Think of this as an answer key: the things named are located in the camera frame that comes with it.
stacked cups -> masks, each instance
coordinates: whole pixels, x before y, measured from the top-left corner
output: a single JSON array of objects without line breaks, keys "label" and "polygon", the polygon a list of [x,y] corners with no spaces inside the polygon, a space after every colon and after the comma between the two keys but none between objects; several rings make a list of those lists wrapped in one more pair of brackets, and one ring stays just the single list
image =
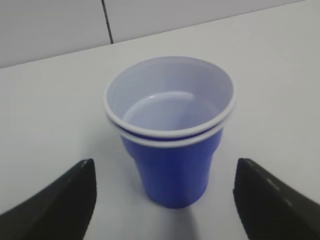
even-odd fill
[{"label": "stacked cups", "polygon": [[191,57],[152,58],[120,73],[103,103],[152,200],[184,208],[203,195],[236,103],[221,68]]}]

cup rim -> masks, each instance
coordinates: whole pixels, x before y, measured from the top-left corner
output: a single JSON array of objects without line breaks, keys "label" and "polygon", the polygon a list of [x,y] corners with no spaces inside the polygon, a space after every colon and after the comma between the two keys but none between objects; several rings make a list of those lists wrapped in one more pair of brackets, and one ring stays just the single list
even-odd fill
[{"label": "cup rim", "polygon": [[107,101],[107,95],[108,95],[108,91],[109,88],[111,87],[111,85],[113,84],[113,82],[121,75],[123,74],[125,71],[127,71],[128,69],[131,69],[133,67],[136,67],[140,64],[143,64],[145,62],[148,62],[150,60],[161,60],[161,59],[173,59],[173,58],[184,58],[184,59],[190,59],[193,61],[198,61],[198,62],[203,62],[205,64],[210,64],[213,65],[213,63],[209,62],[209,61],[205,61],[199,58],[195,58],[195,57],[191,57],[191,56],[159,56],[159,57],[151,57],[148,59],[145,59],[143,61],[134,63],[132,65],[130,65],[129,67],[126,67],[124,70],[120,71],[113,79],[111,82],[109,82],[104,90],[104,94],[103,94],[103,106],[104,106],[104,110],[107,114],[107,116],[113,121],[115,122],[117,125],[121,126],[122,128],[128,130],[129,132],[132,133],[136,133],[139,135],[143,135],[143,136],[148,136],[148,137],[154,137],[154,138],[180,138],[180,137],[187,137],[190,135],[195,135],[198,133],[201,133],[207,129],[212,128],[213,126],[217,125],[218,123],[220,123],[224,118],[226,118],[226,116],[228,114],[230,114],[230,112],[233,110],[236,101],[237,101],[237,87],[235,85],[235,82],[232,80],[231,77],[229,77],[229,75],[219,66],[215,65],[216,67],[218,67],[219,69],[221,69],[230,79],[230,83],[232,85],[232,90],[233,90],[233,94],[231,97],[231,100],[229,101],[228,105],[226,106],[226,108],[219,113],[216,117],[214,117],[213,119],[202,123],[200,125],[194,126],[194,127],[190,127],[190,128],[185,128],[185,129],[180,129],[180,130],[170,130],[170,131],[161,131],[161,130],[152,130],[152,129],[146,129],[146,128],[142,128],[142,127],[138,127],[135,125],[132,125],[130,123],[127,123],[125,121],[123,121],[121,118],[119,118],[118,116],[116,116],[113,111],[111,110],[111,107],[109,106],[109,103]]},{"label": "cup rim", "polygon": [[209,131],[206,131],[200,135],[197,135],[191,138],[177,140],[177,141],[155,141],[155,140],[143,139],[122,130],[121,128],[116,126],[116,124],[112,122],[110,119],[109,119],[109,123],[122,137],[136,144],[146,146],[146,147],[152,147],[152,148],[170,149],[170,148],[180,148],[180,147],[186,147],[189,145],[197,144],[203,140],[210,138],[212,135],[216,134],[217,132],[219,132],[221,129],[224,128],[224,126],[229,121],[232,114],[233,112],[229,114],[222,122],[216,125],[216,127],[210,129]]}]

plastic cup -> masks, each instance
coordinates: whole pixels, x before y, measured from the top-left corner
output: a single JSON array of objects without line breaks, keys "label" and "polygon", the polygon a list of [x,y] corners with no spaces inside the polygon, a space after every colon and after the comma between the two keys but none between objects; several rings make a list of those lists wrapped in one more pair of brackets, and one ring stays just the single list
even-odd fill
[{"label": "plastic cup", "polygon": [[145,60],[106,87],[107,117],[146,140],[176,141],[210,131],[236,103],[235,85],[218,66],[185,56]]},{"label": "plastic cup", "polygon": [[178,209],[193,204],[205,192],[213,154],[229,116],[203,134],[177,141],[139,138],[112,124],[135,160],[150,199]]}]

white table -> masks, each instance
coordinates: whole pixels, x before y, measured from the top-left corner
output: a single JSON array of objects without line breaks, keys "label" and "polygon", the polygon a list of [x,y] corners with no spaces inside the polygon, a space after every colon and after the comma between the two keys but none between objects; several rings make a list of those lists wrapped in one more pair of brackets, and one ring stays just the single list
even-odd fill
[{"label": "white table", "polygon": [[[98,199],[88,240],[245,240],[233,200],[249,157],[320,203],[320,1],[309,0],[0,70],[0,211],[94,158]],[[105,120],[106,82],[149,57],[211,61],[237,83],[237,111],[190,208],[145,196]]]}]

white wall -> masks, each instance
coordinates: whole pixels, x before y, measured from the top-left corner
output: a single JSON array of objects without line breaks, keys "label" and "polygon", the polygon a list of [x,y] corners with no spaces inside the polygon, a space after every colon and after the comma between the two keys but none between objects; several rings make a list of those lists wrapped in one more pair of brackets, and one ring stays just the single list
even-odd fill
[{"label": "white wall", "polygon": [[109,43],[101,0],[0,0],[0,68]]},{"label": "white wall", "polygon": [[104,0],[114,42],[299,0]]}]

